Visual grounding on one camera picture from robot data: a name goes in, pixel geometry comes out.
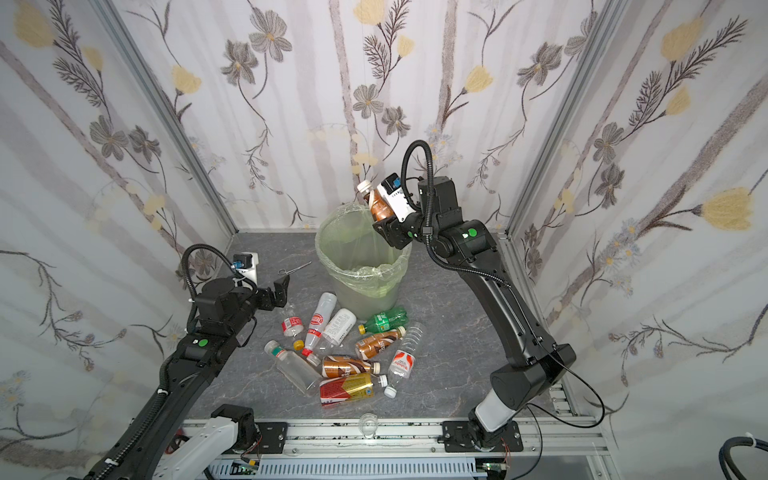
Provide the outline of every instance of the plastic trash bag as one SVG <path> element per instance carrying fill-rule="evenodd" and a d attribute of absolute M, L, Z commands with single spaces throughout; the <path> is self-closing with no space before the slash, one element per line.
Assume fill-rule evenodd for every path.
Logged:
<path fill-rule="evenodd" d="M 390 247 L 373 229 L 365 205 L 344 204 L 334 210 L 320 225 L 315 250 L 333 279 L 339 304 L 358 319 L 365 321 L 395 305 L 411 245 Z"/>

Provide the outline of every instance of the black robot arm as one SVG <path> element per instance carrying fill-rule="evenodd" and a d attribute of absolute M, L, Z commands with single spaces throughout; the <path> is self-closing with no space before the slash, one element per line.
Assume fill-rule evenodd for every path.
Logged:
<path fill-rule="evenodd" d="M 480 220 L 464 221 L 453 181 L 432 176 L 432 155 L 426 142 L 411 144 L 401 177 L 406 177 L 408 159 L 417 147 L 424 149 L 428 166 L 428 178 L 419 181 L 420 206 L 410 202 L 415 212 L 403 222 L 391 216 L 373 227 L 398 249 L 413 240 L 424 243 L 440 267 L 455 271 L 467 283 L 491 320 L 507 363 L 491 374 L 492 391 L 470 413 L 475 442 L 482 448 L 491 447 L 515 412 L 556 383 L 576 355 L 570 345 L 557 344 L 541 326 L 513 284 L 485 225 Z M 409 199 L 404 180 L 402 188 Z"/>

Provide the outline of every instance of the green soda bottle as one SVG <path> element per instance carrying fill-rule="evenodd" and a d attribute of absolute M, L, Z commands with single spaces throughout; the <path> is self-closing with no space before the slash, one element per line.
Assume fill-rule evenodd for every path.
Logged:
<path fill-rule="evenodd" d="M 408 323 L 408 314 L 406 308 L 398 305 L 386 312 L 377 313 L 363 325 L 358 325 L 357 329 L 361 334 L 381 333 L 395 329 Z"/>

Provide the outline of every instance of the wall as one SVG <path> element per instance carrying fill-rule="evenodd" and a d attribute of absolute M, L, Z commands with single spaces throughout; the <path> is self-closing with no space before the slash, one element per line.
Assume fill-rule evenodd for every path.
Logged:
<path fill-rule="evenodd" d="M 505 227 L 603 4 L 114 3 L 247 229 L 319 226 L 417 138 Z"/>
<path fill-rule="evenodd" d="M 228 235 L 87 3 L 0 12 L 0 470 L 66 478 L 154 391 L 180 253 Z"/>
<path fill-rule="evenodd" d="M 515 231 L 627 480 L 722 478 L 725 439 L 768 437 L 766 20 L 630 2 Z M 761 454 L 736 454 L 748 478 Z"/>

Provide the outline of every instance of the scissors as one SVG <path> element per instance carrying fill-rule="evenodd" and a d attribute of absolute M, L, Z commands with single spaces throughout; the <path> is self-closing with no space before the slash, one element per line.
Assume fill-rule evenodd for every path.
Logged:
<path fill-rule="evenodd" d="M 278 270 L 278 271 L 277 271 L 277 274 L 278 274 L 278 275 L 290 275 L 291 273 L 293 273 L 293 272 L 295 272 L 295 271 L 297 271 L 297 270 L 301 270 L 302 268 L 304 268 L 305 266 L 309 265 L 310 263 L 312 263 L 312 260 L 310 260 L 310 261 L 309 261 L 309 262 L 307 262 L 307 263 L 304 263 L 302 266 L 297 266 L 297 267 L 296 267 L 296 268 L 294 268 L 293 270 L 287 270 L 287 271 L 286 271 L 286 269 L 284 269 L 284 268 L 281 268 L 280 270 Z"/>

